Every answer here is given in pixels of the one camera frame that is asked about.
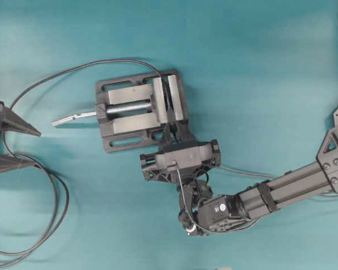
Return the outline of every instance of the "metal handle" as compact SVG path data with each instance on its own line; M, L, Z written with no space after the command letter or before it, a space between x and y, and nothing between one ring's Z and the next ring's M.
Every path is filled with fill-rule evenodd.
M107 114L117 114L117 113L124 113L127 111L136 111L136 110L142 110L142 109L149 109L152 107L152 104L149 101L141 102L141 103L128 103L125 105L110 107L106 110ZM88 112L82 112L80 114L73 114L71 116L59 119L57 121L54 121L51 123L53 127L56 127L58 125L65 124L70 121L74 121L79 118L86 118L86 117L93 117L96 116L96 111L88 111Z

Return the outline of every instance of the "teal table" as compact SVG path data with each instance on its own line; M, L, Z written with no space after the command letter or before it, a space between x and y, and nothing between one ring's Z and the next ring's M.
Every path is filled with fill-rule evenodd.
M177 68L190 127L219 141L223 164L281 175L314 161L338 106L338 1L0 0L0 100L78 64L138 57ZM50 123L94 108L94 84L146 72L95 66L40 86L15 108L41 138L8 134L69 185L59 230L13 269L338 269L338 200L309 199L248 231L187 237L173 185L145 182L139 155L106 154L96 119L85 128ZM217 194L256 180L211 172ZM45 175L0 175L0 248L33 243L53 195Z

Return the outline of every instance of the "bolt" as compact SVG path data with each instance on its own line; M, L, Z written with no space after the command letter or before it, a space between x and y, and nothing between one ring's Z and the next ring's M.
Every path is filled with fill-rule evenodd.
M338 179L336 177L333 177L331 179L331 182L332 182L333 185L338 184Z
M334 165L338 165L338 159L334 159L334 160L333 160L333 164L334 164Z
M324 164L323 164L323 168L324 168L325 170L329 170L329 169L331 168L331 166L329 165L329 163L324 163Z
M219 205L219 208L220 208L220 211L225 211L225 209L226 209L226 206L225 206L225 204L220 204Z

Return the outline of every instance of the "black strap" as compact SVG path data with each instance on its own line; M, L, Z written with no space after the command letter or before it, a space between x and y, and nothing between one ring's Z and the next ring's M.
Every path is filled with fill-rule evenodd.
M264 203L267 205L268 210L270 212L275 212L278 210L277 205L275 204L275 201L273 200L273 197L270 193L270 188L266 183L260 183L257 186L261 197L263 198Z

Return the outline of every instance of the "robotic arm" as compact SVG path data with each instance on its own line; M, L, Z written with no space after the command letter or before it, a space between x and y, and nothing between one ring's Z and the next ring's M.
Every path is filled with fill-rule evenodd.
M177 184L179 221L188 235L243 230L285 206L327 192L338 194L338 109L333 119L335 126L327 132L315 162L235 195L216 197L198 177L220 166L217 141L197 142L187 125L173 121L164 129L159 152L141 155L144 178Z

